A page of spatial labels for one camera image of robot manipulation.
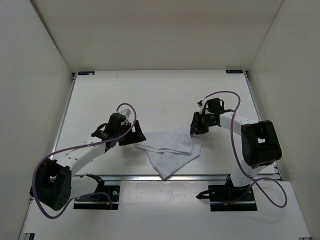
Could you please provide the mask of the white skirt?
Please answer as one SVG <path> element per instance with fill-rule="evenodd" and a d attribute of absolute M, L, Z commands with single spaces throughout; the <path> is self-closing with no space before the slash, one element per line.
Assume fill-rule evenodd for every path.
<path fill-rule="evenodd" d="M 168 179 L 201 154 L 202 138 L 190 135 L 188 127 L 169 131 L 148 132 L 146 140 L 135 147 L 146 152 L 162 180 Z"/>

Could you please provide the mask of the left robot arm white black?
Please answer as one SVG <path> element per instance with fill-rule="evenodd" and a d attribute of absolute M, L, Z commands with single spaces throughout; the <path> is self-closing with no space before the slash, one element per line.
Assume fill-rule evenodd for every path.
<path fill-rule="evenodd" d="M 30 195 L 39 206 L 46 205 L 54 211 L 61 210 L 75 198 L 104 197 L 105 184 L 101 177 L 92 173 L 76 177 L 76 174 L 116 145 L 126 146 L 145 140 L 138 120 L 130 122 L 124 111 L 113 113 L 80 148 L 61 151 L 56 159 L 42 160 L 34 171 Z"/>

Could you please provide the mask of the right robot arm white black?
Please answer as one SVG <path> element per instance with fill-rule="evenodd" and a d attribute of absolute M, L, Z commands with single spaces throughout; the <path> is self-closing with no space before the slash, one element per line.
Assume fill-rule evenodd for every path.
<path fill-rule="evenodd" d="M 219 126 L 230 130 L 230 135 L 241 137 L 241 154 L 238 168 L 229 176 L 230 184 L 224 187 L 224 195 L 236 200 L 242 195 L 242 187 L 251 184 L 258 173 L 282 157 L 282 150 L 274 128 L 269 120 L 258 121 L 238 115 L 224 108 L 219 98 L 198 102 L 200 111 L 193 114 L 190 134 L 203 135 L 210 127 Z"/>

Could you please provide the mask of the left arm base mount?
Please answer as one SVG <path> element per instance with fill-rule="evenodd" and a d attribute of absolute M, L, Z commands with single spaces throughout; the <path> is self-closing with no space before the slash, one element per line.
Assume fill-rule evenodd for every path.
<path fill-rule="evenodd" d="M 71 180 L 69 198 L 76 210 L 117 210 L 120 183 L 106 183 L 101 177 L 87 173 Z"/>

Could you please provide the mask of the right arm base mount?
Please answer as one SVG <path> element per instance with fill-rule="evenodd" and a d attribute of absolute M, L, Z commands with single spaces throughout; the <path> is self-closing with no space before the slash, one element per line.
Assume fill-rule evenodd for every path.
<path fill-rule="evenodd" d="M 209 185 L 200 192 L 198 200 L 209 200 L 211 212 L 254 212 L 257 204 L 252 187 L 249 184 L 234 186 L 231 176 L 226 177 L 223 185 Z"/>

